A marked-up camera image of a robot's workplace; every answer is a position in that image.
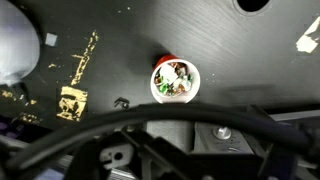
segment black surface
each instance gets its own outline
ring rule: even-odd
[[[75,86],[89,93],[82,118],[119,109],[113,106],[119,97],[128,99],[130,106],[156,102],[149,85],[152,65],[169,52],[189,60],[201,73],[200,92],[193,102],[275,107],[316,103],[320,98],[315,79],[320,74],[318,51],[301,55],[295,49],[317,15],[316,0],[273,1],[272,8],[256,17],[239,14],[231,0],[14,3],[40,36],[57,34],[58,44],[43,45],[38,66],[25,78],[30,98],[38,103],[24,109],[0,98],[3,115],[25,111],[41,117],[41,125],[51,129],[75,123],[56,118],[59,93],[62,86],[70,86],[69,76],[79,62],[71,55],[83,53],[94,30],[100,40]],[[49,69],[51,63],[61,67]]]

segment black cable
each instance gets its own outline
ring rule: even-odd
[[[151,104],[114,112],[87,120],[76,126],[56,131],[36,141],[8,161],[10,173],[23,173],[32,167],[49,161],[50,157],[62,155],[64,150],[105,132],[112,132],[116,127],[142,123],[147,120],[183,120],[214,123],[228,126],[256,135],[265,140],[280,144],[282,147],[300,154],[307,154],[310,139],[292,127],[253,115],[234,112],[228,108],[205,104]]]

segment wire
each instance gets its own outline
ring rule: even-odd
[[[292,127],[283,126],[262,117],[234,112],[229,108],[206,104],[150,104],[126,111],[113,112],[86,120],[76,126],[58,130],[28,146],[7,162],[10,174],[27,172],[52,157],[65,153],[68,147],[116,127],[149,120],[182,120],[214,123],[256,135],[265,140],[307,154],[311,140]]]

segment dark table surface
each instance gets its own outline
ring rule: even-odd
[[[233,1],[218,0],[16,0],[45,39],[36,69],[24,80],[35,105],[23,108],[0,98],[0,114],[37,116],[57,129],[76,121],[57,118],[61,88],[88,92],[81,120],[130,105],[154,103],[152,66],[165,54],[192,62],[201,87],[193,102],[226,106],[280,106],[317,103],[320,98],[319,50],[300,53],[297,40],[317,18],[318,0],[272,1],[265,12],[244,16]],[[79,59],[93,32],[99,36],[79,84],[71,86]]]

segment cup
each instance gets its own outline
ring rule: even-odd
[[[185,64],[187,66],[188,74],[191,74],[193,76],[193,79],[192,79],[192,86],[189,91],[184,92],[175,97],[169,97],[169,96],[164,96],[162,93],[159,92],[158,87],[154,83],[154,79],[157,72],[163,65],[168,63],[173,63],[173,62],[180,62]],[[161,104],[162,103],[188,103],[197,95],[200,88],[200,82],[201,82],[200,73],[192,63],[183,59],[179,59],[174,55],[166,55],[166,56],[163,56],[158,61],[158,63],[155,66],[155,69],[153,70],[151,80],[150,80],[150,88],[151,88],[151,93],[153,97]]]

